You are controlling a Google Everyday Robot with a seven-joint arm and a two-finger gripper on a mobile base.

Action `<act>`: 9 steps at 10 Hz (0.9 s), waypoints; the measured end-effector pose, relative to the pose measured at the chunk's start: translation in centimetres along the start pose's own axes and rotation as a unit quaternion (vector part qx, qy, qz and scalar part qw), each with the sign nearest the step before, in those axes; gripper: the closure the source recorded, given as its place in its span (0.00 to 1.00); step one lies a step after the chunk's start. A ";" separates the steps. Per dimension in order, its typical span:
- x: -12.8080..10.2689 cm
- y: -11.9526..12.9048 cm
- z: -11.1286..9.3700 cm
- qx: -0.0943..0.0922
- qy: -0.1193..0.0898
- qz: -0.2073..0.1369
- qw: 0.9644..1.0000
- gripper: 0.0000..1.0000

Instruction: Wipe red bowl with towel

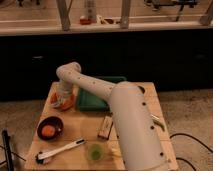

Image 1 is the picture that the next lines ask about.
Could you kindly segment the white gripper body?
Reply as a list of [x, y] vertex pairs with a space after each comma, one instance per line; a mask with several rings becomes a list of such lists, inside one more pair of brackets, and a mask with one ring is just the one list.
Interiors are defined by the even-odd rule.
[[73, 94], [73, 85], [66, 81], [60, 80], [56, 93], [59, 98], [67, 99]]

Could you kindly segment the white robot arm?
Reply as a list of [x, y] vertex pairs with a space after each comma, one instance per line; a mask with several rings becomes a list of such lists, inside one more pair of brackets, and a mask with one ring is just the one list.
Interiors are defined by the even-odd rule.
[[170, 171], [147, 102], [135, 83], [115, 84], [86, 76], [77, 62], [58, 67], [56, 74], [61, 97], [76, 84], [108, 103], [127, 171]]

